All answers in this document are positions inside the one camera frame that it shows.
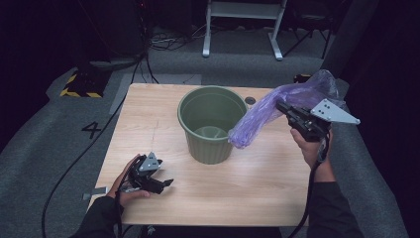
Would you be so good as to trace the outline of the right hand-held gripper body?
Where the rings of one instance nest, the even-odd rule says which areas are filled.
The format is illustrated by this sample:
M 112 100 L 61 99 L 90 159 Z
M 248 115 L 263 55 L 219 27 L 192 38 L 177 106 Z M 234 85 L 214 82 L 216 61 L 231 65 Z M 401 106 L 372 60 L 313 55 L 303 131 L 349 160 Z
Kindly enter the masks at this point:
M 354 117 L 328 99 L 321 100 L 312 109 L 295 107 L 288 113 L 288 124 L 296 129 L 306 142 L 319 142 L 326 138 L 333 122 L 359 125 Z

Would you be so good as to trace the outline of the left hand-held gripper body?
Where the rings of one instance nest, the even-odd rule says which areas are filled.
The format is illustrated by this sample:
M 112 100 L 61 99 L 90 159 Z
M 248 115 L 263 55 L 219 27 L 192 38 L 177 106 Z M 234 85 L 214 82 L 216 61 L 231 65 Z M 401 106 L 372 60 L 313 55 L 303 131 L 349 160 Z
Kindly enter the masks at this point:
M 160 168 L 162 160 L 158 160 L 153 152 L 147 156 L 139 156 L 129 168 L 128 182 L 133 188 L 149 191 L 152 175 Z

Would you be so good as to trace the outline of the purple plastic trash bag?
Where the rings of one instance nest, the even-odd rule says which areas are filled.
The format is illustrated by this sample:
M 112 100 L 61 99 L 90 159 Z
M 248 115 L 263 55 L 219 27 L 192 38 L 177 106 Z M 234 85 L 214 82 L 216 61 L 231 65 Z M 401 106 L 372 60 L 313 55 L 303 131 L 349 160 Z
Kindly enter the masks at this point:
M 275 106 L 277 100 L 291 106 L 312 109 L 323 99 L 328 99 L 341 108 L 346 104 L 339 94 L 336 78 L 327 69 L 311 74 L 304 83 L 292 82 L 273 89 L 253 105 L 228 132 L 228 141 L 237 149 L 246 148 L 265 124 L 282 115 Z

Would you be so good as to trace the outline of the green plastic trash bin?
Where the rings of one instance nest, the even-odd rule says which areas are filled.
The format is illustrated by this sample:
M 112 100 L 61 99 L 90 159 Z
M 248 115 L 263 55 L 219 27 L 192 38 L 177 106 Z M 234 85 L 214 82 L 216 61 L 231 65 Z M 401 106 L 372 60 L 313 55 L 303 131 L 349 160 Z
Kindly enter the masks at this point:
M 233 150 L 228 133 L 247 113 L 242 96 L 222 86 L 201 86 L 186 93 L 177 107 L 190 155 L 199 163 L 216 165 Z

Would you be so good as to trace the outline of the person's left hand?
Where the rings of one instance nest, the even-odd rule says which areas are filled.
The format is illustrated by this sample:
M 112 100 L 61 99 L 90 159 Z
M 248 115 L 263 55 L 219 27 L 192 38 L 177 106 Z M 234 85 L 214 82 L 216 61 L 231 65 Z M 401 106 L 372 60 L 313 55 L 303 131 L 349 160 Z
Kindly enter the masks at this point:
M 120 183 L 123 181 L 126 172 L 131 167 L 132 163 L 139 157 L 140 155 L 135 155 L 130 161 L 127 162 L 124 169 L 121 171 L 121 173 L 117 176 L 117 178 L 114 180 L 111 188 L 106 193 L 107 196 L 115 198 L 117 195 L 117 192 L 119 191 Z M 148 191 L 145 190 L 137 190 L 132 192 L 121 192 L 120 193 L 120 199 L 119 203 L 125 207 L 128 205 L 131 201 L 137 198 L 143 198 L 143 197 L 150 197 L 151 194 Z

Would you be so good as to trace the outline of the person's right hand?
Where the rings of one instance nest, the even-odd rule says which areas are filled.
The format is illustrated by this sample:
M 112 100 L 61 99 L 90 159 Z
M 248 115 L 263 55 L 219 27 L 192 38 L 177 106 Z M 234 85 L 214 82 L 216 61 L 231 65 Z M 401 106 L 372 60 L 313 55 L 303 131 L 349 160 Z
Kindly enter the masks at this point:
M 315 168 L 318 160 L 318 154 L 321 148 L 320 142 L 306 142 L 301 134 L 296 129 L 290 130 L 293 140 L 300 148 L 304 161 L 310 167 L 311 170 Z M 332 165 L 329 158 L 320 164 L 315 170 L 314 181 L 315 182 L 333 182 L 335 181 L 335 175 L 333 172 Z

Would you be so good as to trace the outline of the black tripod stand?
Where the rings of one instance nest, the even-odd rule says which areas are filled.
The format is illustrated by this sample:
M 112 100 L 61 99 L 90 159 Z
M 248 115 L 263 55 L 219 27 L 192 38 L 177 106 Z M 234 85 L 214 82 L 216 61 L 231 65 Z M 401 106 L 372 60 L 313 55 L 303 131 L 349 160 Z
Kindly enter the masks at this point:
M 294 26 L 292 27 L 293 32 L 297 29 L 303 29 L 306 34 L 297 40 L 297 42 L 290 47 L 283 55 L 286 57 L 294 49 L 296 49 L 305 39 L 312 36 L 315 31 L 318 31 L 325 41 L 323 47 L 321 59 L 323 60 L 326 56 L 327 49 L 332 36 L 333 18 L 331 16 L 319 16 L 319 15 L 295 15 Z

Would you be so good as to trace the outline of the grey pillar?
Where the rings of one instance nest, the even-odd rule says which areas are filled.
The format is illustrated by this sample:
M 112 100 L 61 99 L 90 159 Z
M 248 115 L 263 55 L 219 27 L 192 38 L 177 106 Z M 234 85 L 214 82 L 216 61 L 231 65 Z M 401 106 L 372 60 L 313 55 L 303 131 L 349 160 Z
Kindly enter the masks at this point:
M 379 0 L 352 0 L 321 69 L 328 69 L 336 78 L 341 76 L 367 29 L 378 2 Z

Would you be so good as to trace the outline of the white metal stand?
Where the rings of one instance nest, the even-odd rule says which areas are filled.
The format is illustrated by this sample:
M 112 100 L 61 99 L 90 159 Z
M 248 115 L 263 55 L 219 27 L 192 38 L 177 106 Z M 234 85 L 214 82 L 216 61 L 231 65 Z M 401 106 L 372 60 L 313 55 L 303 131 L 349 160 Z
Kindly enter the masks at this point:
M 274 57 L 277 60 L 283 60 L 283 53 L 277 42 L 280 24 L 285 12 L 288 0 L 279 0 L 278 3 L 241 3 L 241 2 L 221 2 L 217 0 L 208 0 L 206 8 L 206 30 L 203 42 L 202 56 L 210 56 L 211 46 L 211 21 L 213 18 L 243 18 L 258 20 L 274 20 L 273 31 L 269 32 L 268 39 Z

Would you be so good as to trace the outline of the grey table edge bracket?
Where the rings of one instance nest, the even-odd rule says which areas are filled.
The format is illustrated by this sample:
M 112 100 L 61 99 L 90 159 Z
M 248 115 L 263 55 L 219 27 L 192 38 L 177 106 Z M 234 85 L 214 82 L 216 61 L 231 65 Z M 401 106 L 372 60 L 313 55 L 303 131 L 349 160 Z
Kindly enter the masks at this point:
M 85 192 L 82 195 L 82 199 L 83 200 L 90 200 L 92 197 L 95 197 L 97 195 L 104 195 L 107 192 L 108 192 L 108 187 L 107 186 L 95 187 L 91 191 Z

